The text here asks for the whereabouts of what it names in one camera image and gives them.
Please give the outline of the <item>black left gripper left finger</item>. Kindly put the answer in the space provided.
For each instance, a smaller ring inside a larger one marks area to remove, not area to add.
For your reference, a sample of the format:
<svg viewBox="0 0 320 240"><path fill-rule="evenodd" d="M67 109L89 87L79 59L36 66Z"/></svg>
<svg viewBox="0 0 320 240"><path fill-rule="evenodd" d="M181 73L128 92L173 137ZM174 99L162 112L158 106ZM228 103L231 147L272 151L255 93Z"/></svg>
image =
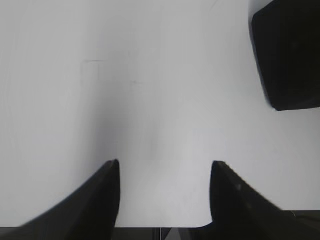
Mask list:
<svg viewBox="0 0 320 240"><path fill-rule="evenodd" d="M62 202L2 240L110 240L121 200L120 163L107 161Z"/></svg>

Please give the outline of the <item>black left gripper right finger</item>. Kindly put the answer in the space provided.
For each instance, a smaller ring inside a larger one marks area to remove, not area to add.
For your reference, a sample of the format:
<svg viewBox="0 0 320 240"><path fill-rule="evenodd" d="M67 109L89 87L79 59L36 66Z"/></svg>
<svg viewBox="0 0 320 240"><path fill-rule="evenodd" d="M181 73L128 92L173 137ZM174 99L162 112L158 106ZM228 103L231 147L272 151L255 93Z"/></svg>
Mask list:
<svg viewBox="0 0 320 240"><path fill-rule="evenodd" d="M225 162L212 163L210 212L215 240L318 240L319 230L284 213Z"/></svg>

